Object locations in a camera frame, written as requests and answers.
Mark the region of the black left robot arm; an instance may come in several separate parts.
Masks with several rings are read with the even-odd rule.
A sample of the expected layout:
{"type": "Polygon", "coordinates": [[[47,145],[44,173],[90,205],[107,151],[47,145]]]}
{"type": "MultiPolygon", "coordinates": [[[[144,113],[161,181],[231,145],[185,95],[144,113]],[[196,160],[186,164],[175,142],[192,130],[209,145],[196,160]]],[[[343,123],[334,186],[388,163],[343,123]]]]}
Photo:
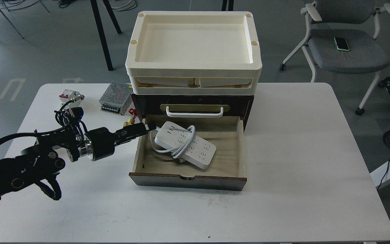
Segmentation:
{"type": "Polygon", "coordinates": [[[34,131],[11,134],[0,139],[0,145],[20,137],[37,139],[35,144],[24,149],[20,156],[0,160],[0,199],[6,193],[35,184],[48,197],[57,201],[62,193],[56,176],[66,165],[56,152],[57,149],[66,149],[71,162],[76,162],[83,156],[97,161],[113,155],[116,146],[156,129],[154,123],[140,122],[124,126],[114,133],[105,127],[87,130],[82,122],[83,109],[68,108],[69,104],[81,99],[84,99],[83,95],[76,96],[55,111],[56,122],[61,126],[59,129],[41,133],[34,131]]]}

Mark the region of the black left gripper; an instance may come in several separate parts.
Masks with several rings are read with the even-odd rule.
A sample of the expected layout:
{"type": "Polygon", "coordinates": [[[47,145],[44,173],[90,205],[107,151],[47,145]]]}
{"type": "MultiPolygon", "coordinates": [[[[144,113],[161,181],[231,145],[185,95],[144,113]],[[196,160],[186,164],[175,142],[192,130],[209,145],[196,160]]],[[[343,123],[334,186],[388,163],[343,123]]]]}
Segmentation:
{"type": "Polygon", "coordinates": [[[157,128],[155,123],[136,123],[127,125],[123,130],[118,130],[111,133],[107,128],[101,127],[90,130],[85,133],[91,146],[91,153],[88,154],[89,159],[93,162],[111,156],[115,152],[115,147],[122,145],[127,139],[135,139],[157,128]]]}

